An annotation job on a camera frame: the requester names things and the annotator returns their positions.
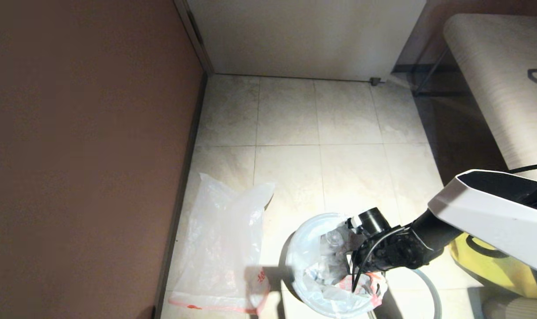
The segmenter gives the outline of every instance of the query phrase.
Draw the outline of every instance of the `clear plastic bag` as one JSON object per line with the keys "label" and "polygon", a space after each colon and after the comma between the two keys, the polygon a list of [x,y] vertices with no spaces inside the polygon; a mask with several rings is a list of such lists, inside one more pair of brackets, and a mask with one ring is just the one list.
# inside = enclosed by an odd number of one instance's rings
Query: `clear plastic bag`
{"label": "clear plastic bag", "polygon": [[339,240],[338,234],[333,233],[341,230],[346,219],[327,213],[307,220],[296,230],[286,256],[286,264],[293,273],[292,287],[300,299],[318,313],[337,319],[355,318],[373,310],[388,290],[380,273],[368,273],[361,275],[355,293],[351,293],[351,275],[345,276],[341,266],[335,267],[338,264],[333,253],[351,251],[361,244],[356,238]]}
{"label": "clear plastic bag", "polygon": [[200,174],[186,243],[169,303],[196,309],[256,313],[270,291],[259,266],[264,207],[274,184],[237,194]]}

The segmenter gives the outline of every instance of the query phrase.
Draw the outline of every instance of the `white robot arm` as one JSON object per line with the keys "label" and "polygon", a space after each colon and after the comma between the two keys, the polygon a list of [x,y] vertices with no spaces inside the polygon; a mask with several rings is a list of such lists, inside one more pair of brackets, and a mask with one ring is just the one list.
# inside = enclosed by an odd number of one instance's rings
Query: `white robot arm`
{"label": "white robot arm", "polygon": [[440,256],[463,232],[532,268],[537,283],[537,181],[499,171],[469,170],[455,176],[406,226],[390,227],[373,208],[347,220],[365,236],[353,252],[355,282],[363,272],[417,269]]}

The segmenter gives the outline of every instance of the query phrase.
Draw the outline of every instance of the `grout line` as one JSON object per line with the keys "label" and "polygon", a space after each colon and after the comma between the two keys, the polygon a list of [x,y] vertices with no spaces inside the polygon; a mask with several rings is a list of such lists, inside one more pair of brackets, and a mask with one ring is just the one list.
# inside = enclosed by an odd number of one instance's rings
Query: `grout line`
{"label": "grout line", "polygon": [[384,143],[384,138],[382,136],[382,126],[380,126],[380,119],[378,118],[378,111],[376,111],[376,103],[374,101],[373,88],[370,85],[367,85],[369,92],[371,93],[371,100],[373,101],[373,109],[375,111],[376,123],[378,124],[378,131],[380,133],[380,140]]}
{"label": "grout line", "polygon": [[235,73],[216,73],[215,75],[234,75],[236,77],[259,77],[259,78],[276,78],[276,79],[306,79],[306,80],[321,80],[321,81],[341,81],[341,82],[357,82],[357,83],[369,83],[370,81],[359,80],[343,80],[343,79],[327,79],[327,78],[305,78],[305,77],[281,77],[278,75],[254,75],[254,74],[235,74]]}
{"label": "grout line", "polygon": [[339,143],[339,144],[263,144],[263,145],[196,145],[195,148],[240,148],[240,147],[309,147],[317,145],[416,145],[432,144],[430,142],[406,142],[406,143]]}
{"label": "grout line", "polygon": [[313,99],[315,104],[315,119],[317,121],[317,150],[319,151],[319,173],[321,176],[321,195],[323,196],[323,212],[327,211],[327,203],[325,202],[325,186],[323,186],[323,159],[321,159],[321,138],[319,137],[319,115],[317,114],[317,90],[315,88],[315,81],[313,83]]}
{"label": "grout line", "polygon": [[311,80],[313,85],[313,105],[315,106],[315,121],[317,124],[317,145],[321,145],[321,138],[319,136],[319,115],[317,114],[317,91],[315,89],[315,81]]}
{"label": "grout line", "polygon": [[256,149],[258,149],[259,143],[259,113],[260,113],[260,77],[259,79],[259,93],[256,97],[256,134],[255,134],[255,160],[252,163],[252,185],[255,185],[255,175],[256,175]]}
{"label": "grout line", "polygon": [[388,175],[390,176],[390,185],[392,185],[392,192],[394,193],[394,201],[396,202],[396,209],[398,210],[398,222],[402,224],[402,213],[400,212],[400,205],[398,204],[398,192],[394,187],[394,176],[392,175],[392,167],[390,167],[390,160],[388,159],[388,153],[386,152],[386,147],[383,144],[382,149],[384,151],[384,156],[386,157],[386,164],[388,166]]}

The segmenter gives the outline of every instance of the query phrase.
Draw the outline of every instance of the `white door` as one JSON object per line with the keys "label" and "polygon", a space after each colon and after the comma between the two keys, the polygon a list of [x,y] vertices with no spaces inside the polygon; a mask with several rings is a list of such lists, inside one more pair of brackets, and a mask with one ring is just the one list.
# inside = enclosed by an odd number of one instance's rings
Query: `white door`
{"label": "white door", "polygon": [[426,0],[187,0],[216,73],[369,81]]}

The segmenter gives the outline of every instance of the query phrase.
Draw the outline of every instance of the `brown wall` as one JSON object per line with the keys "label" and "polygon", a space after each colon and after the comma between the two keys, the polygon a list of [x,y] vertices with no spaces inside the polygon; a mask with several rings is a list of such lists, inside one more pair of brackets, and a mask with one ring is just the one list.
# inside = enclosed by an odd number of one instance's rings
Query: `brown wall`
{"label": "brown wall", "polygon": [[537,0],[428,0],[396,64],[434,63],[444,50],[444,23],[458,13],[537,16]]}
{"label": "brown wall", "polygon": [[201,67],[171,0],[0,1],[0,318],[149,318]]}

